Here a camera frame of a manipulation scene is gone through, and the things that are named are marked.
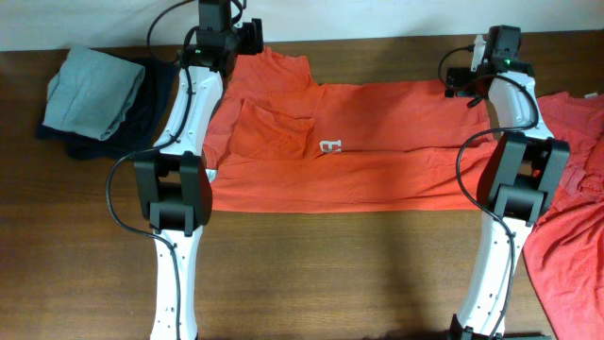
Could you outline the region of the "red printed soccer t-shirt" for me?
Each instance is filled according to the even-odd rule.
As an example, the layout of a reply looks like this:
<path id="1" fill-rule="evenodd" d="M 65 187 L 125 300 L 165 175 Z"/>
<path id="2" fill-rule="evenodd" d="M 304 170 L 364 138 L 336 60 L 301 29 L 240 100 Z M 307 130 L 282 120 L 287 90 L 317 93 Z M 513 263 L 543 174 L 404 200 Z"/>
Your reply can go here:
<path id="1" fill-rule="evenodd" d="M 217 211 L 467 210 L 494 147 L 440 82 L 319 84 L 304 57 L 238 59 L 203 150 Z"/>

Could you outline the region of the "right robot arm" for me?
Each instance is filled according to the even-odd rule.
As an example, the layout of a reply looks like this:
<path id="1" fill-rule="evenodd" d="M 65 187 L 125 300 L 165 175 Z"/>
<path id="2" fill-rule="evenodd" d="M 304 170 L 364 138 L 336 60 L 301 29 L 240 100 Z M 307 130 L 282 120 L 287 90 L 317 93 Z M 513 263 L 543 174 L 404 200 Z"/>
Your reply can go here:
<path id="1" fill-rule="evenodd" d="M 466 198 L 481 212 L 481 239 L 470 288 L 452 316 L 448 339 L 502 339 L 513 277 L 523 246 L 553 201 L 570 146 L 546 126 L 538 107 L 532 65 L 520 59 L 520 28 L 495 25 L 466 46 L 468 68 L 439 71 L 448 97 L 490 101 L 500 136 Z"/>

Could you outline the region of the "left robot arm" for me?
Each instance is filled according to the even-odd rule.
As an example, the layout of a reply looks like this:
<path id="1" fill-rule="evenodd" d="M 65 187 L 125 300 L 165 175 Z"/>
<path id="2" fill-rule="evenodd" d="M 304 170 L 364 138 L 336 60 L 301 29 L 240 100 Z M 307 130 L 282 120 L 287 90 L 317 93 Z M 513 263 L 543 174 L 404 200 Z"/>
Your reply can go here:
<path id="1" fill-rule="evenodd" d="M 243 21 L 246 7 L 244 1 L 198 1 L 199 23 L 187 32 L 176 60 L 179 84 L 167 124 L 150 149 L 131 158 L 157 252 L 153 339 L 198 336 L 196 256 L 212 211 L 203 144 L 236 59 L 263 50 L 262 22 Z"/>

